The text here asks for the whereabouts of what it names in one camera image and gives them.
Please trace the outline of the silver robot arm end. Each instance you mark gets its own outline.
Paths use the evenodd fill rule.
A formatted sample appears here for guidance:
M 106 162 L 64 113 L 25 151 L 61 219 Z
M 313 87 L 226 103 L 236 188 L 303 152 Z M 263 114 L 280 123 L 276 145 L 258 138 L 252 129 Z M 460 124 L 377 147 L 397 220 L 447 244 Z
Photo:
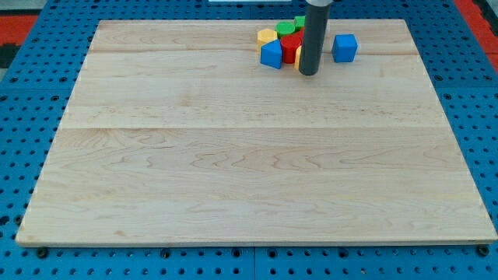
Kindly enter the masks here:
M 308 5 L 315 7 L 326 7 L 333 3 L 334 0 L 306 0 Z

